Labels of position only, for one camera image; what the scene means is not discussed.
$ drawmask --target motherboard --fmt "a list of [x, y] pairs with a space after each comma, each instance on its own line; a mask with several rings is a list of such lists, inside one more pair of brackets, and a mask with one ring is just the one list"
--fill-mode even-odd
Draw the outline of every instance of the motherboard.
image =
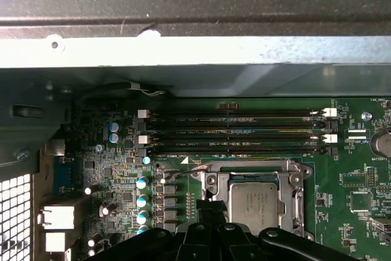
[[78, 106], [56, 193], [91, 195], [80, 258], [223, 200], [253, 234], [280, 227], [367, 261], [391, 250], [391, 101], [145, 98]]

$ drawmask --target cable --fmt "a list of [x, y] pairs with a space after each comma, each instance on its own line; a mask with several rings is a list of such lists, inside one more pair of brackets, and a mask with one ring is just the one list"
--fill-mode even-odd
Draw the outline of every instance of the cable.
[[163, 90], [149, 92], [148, 89], [141, 89], [141, 85], [139, 83], [134, 83], [134, 82], [110, 83], [110, 84], [100, 85], [100, 86], [94, 87], [93, 89], [85, 91], [76, 100], [76, 103], [81, 103], [89, 97], [95, 96], [100, 93], [113, 91], [113, 90], [137, 90], [137, 91], [140, 91], [149, 97], [155, 97], [155, 96], [162, 95], [162, 94], [166, 93], [166, 91], [163, 91]]
[[196, 174], [201, 171], [206, 171], [206, 168], [198, 168], [198, 169], [193, 169], [191, 171], [167, 171], [170, 174], [167, 177], [164, 177], [160, 180], [160, 183], [165, 184], [168, 180], [170, 180], [172, 177], [181, 177], [182, 175], [186, 174]]

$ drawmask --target capacitor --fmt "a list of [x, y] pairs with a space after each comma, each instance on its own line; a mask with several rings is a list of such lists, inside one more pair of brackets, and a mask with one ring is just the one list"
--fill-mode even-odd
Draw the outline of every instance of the capacitor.
[[151, 163], [151, 158], [149, 157], [144, 157], [142, 159], [142, 164], [150, 164]]
[[97, 254], [100, 250], [103, 249], [102, 243], [97, 243], [91, 250], [88, 251], [88, 256], [92, 257]]
[[119, 140], [120, 140], [120, 136], [117, 135], [117, 133], [113, 133], [113, 134], [111, 134], [111, 135], [109, 136], [109, 142], [110, 142], [110, 143], [116, 144], [116, 143], [119, 142]]
[[148, 178], [147, 177], [141, 177], [136, 182], [137, 189], [144, 189], [148, 185]]
[[89, 241], [88, 241], [88, 247], [94, 247], [97, 243], [99, 243], [102, 240], [102, 235], [100, 233], [96, 233]]
[[110, 203], [104, 209], [102, 209], [103, 215], [109, 215], [111, 214], [115, 209], [117, 208], [117, 205], [115, 203]]
[[142, 210], [140, 211], [140, 213], [137, 215], [137, 223], [140, 224], [140, 225], [143, 225], [147, 222], [148, 220], [148, 217], [149, 217], [149, 214], [147, 211], [145, 210]]
[[86, 195], [91, 195], [95, 192], [99, 191], [99, 186], [98, 185], [92, 185], [88, 186], [87, 188], [84, 189], [84, 194]]
[[105, 208], [105, 204], [101, 204], [99, 206], [99, 217], [105, 217], [105, 215], [103, 214], [103, 209]]
[[109, 124], [109, 130], [110, 130], [110, 132], [116, 133], [116, 132], [119, 131], [119, 129], [120, 129], [120, 125], [117, 124], [116, 122], [112, 122], [112, 123]]
[[140, 195], [140, 197], [137, 199], [136, 205], [139, 208], [143, 208], [148, 204], [148, 201], [149, 201], [149, 197], [147, 195], [143, 194], [143, 195]]
[[139, 235], [140, 233], [146, 232], [148, 229], [148, 226], [140, 226], [139, 230], [137, 231], [137, 234]]

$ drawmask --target green circuit board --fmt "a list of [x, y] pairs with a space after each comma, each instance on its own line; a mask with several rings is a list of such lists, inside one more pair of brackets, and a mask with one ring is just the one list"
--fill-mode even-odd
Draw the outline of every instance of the green circuit board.
[[[148, 155], [148, 164], [139, 161], [147, 154], [138, 153], [138, 109], [159, 113], [215, 111], [230, 107], [240, 111], [335, 108], [337, 117], [333, 117], [332, 121], [337, 125], [335, 133], [338, 142], [329, 145], [337, 152], [242, 152], [234, 155], [219, 155], [219, 152], [157, 153]], [[372, 118], [364, 121], [363, 112], [369, 112]], [[113, 122], [120, 126], [120, 140], [115, 144], [109, 142], [111, 132], [108, 126]], [[384, 231], [375, 227], [371, 218], [391, 217], [391, 165], [386, 156], [375, 154], [370, 146], [371, 138], [379, 130], [388, 128], [391, 128], [391, 109], [387, 98], [146, 98], [83, 106], [75, 111], [76, 134], [73, 139], [80, 148], [72, 156], [80, 164], [83, 187], [94, 183], [101, 186], [101, 191], [93, 194], [92, 214], [85, 225], [86, 240], [96, 232], [118, 233], [120, 240], [136, 235], [139, 230], [136, 216], [141, 210], [148, 211], [150, 215], [145, 223], [148, 227], [158, 226], [164, 221], [160, 215], [155, 217], [159, 210], [155, 199], [160, 192], [158, 179], [165, 170], [190, 171], [194, 166], [214, 160], [290, 158], [313, 169], [313, 175], [304, 181], [304, 211], [305, 230], [313, 234], [315, 241], [363, 260], [389, 260], [391, 247], [384, 240]], [[103, 147], [102, 151], [97, 152], [97, 145]], [[136, 181], [142, 176], [149, 179], [149, 184], [140, 191], [136, 188]], [[189, 175], [177, 177], [174, 182], [177, 187], [177, 225], [196, 221], [195, 201], [201, 198], [200, 182]], [[136, 206], [141, 194], [146, 194], [150, 199], [144, 208]], [[99, 217], [99, 205], [110, 202], [117, 204], [115, 213], [105, 218]]]

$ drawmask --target blue capacitor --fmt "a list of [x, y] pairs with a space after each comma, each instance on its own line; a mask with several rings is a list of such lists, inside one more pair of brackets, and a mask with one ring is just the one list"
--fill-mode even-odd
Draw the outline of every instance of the blue capacitor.
[[144, 208], [146, 206], [146, 204], [148, 203], [148, 200], [149, 200], [149, 198], [147, 195], [145, 195], [145, 194], [140, 195], [140, 197], [136, 201], [137, 207]]
[[147, 177], [141, 177], [136, 182], [137, 189], [144, 189], [148, 185], [148, 178]]
[[147, 211], [143, 210], [138, 214], [136, 221], [138, 224], [143, 225], [147, 222], [148, 217], [149, 217], [149, 213]]
[[109, 142], [110, 142], [110, 143], [116, 144], [116, 143], [119, 142], [119, 140], [120, 140], [120, 137], [119, 137], [119, 135], [117, 135], [116, 133], [113, 133], [113, 134], [111, 134], [111, 135], [109, 136]]
[[139, 230], [137, 231], [137, 234], [139, 235], [140, 233], [146, 232], [148, 229], [148, 226], [140, 226]]
[[144, 157], [142, 159], [142, 164], [150, 164], [151, 163], [151, 158], [149, 157]]
[[116, 122], [112, 122], [109, 124], [109, 130], [112, 132], [112, 133], [115, 133], [117, 131], [119, 131], [120, 129], [120, 125], [117, 124]]

